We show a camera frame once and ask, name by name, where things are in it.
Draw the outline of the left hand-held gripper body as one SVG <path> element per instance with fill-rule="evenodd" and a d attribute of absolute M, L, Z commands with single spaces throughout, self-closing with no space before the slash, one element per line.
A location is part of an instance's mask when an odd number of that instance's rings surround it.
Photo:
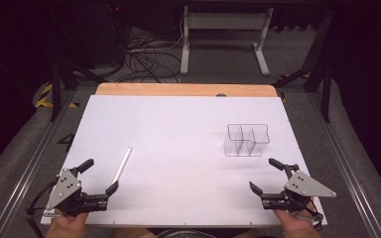
<path fill-rule="evenodd" d="M 86 170 L 86 167 L 77 167 L 61 171 L 46 205 L 45 217 L 76 217 L 81 213 L 107 209 L 109 198 L 107 193 L 87 194 L 82 191 L 81 181 L 77 176 Z"/>

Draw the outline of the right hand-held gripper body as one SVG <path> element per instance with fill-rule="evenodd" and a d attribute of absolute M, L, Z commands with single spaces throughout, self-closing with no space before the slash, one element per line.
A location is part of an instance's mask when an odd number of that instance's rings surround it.
<path fill-rule="evenodd" d="M 265 209 L 288 212 L 306 209 L 312 197 L 336 197 L 336 192 L 300 170 L 288 175 L 288 181 L 280 193 L 260 194 Z"/>

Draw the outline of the white pen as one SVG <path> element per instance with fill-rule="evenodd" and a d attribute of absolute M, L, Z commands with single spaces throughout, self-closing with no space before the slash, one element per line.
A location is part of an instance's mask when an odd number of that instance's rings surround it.
<path fill-rule="evenodd" d="M 119 180 L 119 178 L 120 178 L 120 176 L 121 176 L 121 174 L 122 174 L 122 172 L 123 172 L 123 170 L 124 170 L 124 168 L 128 162 L 128 159 L 129 159 L 131 153 L 132 153 L 132 147 L 128 147 L 123 158 L 122 158 L 122 161 L 118 167 L 118 170 L 114 176 L 113 183 L 115 183 Z"/>

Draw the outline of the clear plastic desk organizer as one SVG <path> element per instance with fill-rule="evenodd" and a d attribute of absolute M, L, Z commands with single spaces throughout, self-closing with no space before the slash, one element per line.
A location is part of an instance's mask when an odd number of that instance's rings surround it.
<path fill-rule="evenodd" d="M 228 124 L 223 143 L 226 157 L 261 157 L 270 144 L 266 124 Z"/>

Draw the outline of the person's right hand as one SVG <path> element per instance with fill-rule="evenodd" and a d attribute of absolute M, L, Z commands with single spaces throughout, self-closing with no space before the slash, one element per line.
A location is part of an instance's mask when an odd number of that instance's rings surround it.
<path fill-rule="evenodd" d="M 312 215 L 305 209 L 288 213 L 285 210 L 274 210 L 274 214 L 280 220 L 284 232 L 293 232 L 305 228 L 313 228 L 313 223 L 307 220 Z"/>

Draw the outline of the person's left hand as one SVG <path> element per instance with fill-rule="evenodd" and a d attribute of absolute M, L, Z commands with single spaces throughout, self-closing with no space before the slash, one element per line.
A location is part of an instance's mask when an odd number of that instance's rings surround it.
<path fill-rule="evenodd" d="M 80 213 L 77 216 L 58 217 L 56 219 L 56 223 L 61 227 L 67 228 L 72 231 L 84 232 L 87 217 L 87 213 Z"/>

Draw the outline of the black metal stand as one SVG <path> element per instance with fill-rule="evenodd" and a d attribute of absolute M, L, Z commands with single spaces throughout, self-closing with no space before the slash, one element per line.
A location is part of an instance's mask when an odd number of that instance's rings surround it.
<path fill-rule="evenodd" d="M 56 59 L 53 62 L 51 70 L 51 83 L 53 87 L 52 121 L 55 121 L 62 111 L 61 83 L 63 83 L 67 90 L 75 90 L 77 88 L 77 81 L 73 75 L 75 70 L 97 83 L 105 82 L 105 79 L 102 77 L 70 59 Z"/>
<path fill-rule="evenodd" d="M 328 111 L 331 89 L 331 66 L 330 60 L 326 58 L 322 50 L 333 13 L 334 11 L 332 9 L 325 12 L 302 67 L 296 72 L 284 76 L 282 79 L 273 83 L 275 88 L 281 88 L 293 80 L 301 78 L 303 75 L 309 73 L 310 75 L 304 84 L 304 90 L 305 92 L 315 92 L 318 87 L 322 85 L 320 113 L 326 123 L 330 122 Z"/>

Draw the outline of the wooden table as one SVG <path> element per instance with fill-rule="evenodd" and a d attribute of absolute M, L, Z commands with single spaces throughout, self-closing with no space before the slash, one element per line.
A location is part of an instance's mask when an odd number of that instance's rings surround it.
<path fill-rule="evenodd" d="M 97 86 L 96 95 L 277 97 L 271 85 L 198 83 L 110 83 Z"/>

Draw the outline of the black equipment case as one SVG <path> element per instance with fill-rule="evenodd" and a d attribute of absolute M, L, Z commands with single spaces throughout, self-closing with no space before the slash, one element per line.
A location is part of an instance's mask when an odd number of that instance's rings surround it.
<path fill-rule="evenodd" d="M 87 7 L 87 47 L 94 64 L 123 66 L 128 26 L 119 6 L 90 4 Z"/>

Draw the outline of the black triangular bracket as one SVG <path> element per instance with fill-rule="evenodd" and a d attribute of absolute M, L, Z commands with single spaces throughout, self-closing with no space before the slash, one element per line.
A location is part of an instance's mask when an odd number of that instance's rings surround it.
<path fill-rule="evenodd" d="M 59 145 L 65 145 L 65 151 L 68 152 L 69 149 L 71 148 L 73 139 L 74 139 L 74 134 L 69 133 L 66 136 L 64 136 L 63 138 L 59 139 L 58 144 Z"/>

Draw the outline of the aluminium floor rail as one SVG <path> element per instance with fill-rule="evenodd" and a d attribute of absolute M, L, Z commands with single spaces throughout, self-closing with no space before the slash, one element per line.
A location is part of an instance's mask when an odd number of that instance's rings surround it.
<path fill-rule="evenodd" d="M 354 174 L 349 161 L 343 152 L 341 145 L 333 131 L 330 123 L 324 120 L 321 114 L 320 103 L 315 95 L 307 94 L 312 109 L 314 110 L 319 123 L 324 130 L 327 140 L 330 142 L 331 150 L 338 169 L 345 181 L 352 200 L 358 210 L 360 217 L 368 231 L 370 238 L 381 238 L 381 225 L 370 205 L 365 194 L 364 188 L 359 179 Z"/>
<path fill-rule="evenodd" d="M 17 133 L 0 156 L 0 238 L 28 193 L 75 90 L 62 94 L 62 109 L 54 121 L 51 110 L 39 110 Z"/>

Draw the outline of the white metal stand frame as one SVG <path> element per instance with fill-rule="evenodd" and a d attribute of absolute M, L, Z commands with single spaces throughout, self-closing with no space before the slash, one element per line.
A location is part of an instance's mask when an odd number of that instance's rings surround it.
<path fill-rule="evenodd" d="M 190 63 L 190 30 L 259 30 L 260 38 L 252 44 L 261 73 L 270 74 L 263 46 L 272 20 L 274 9 L 268 8 L 262 13 L 198 13 L 192 12 L 189 6 L 184 7 L 182 22 L 182 60 L 181 74 L 187 74 Z"/>

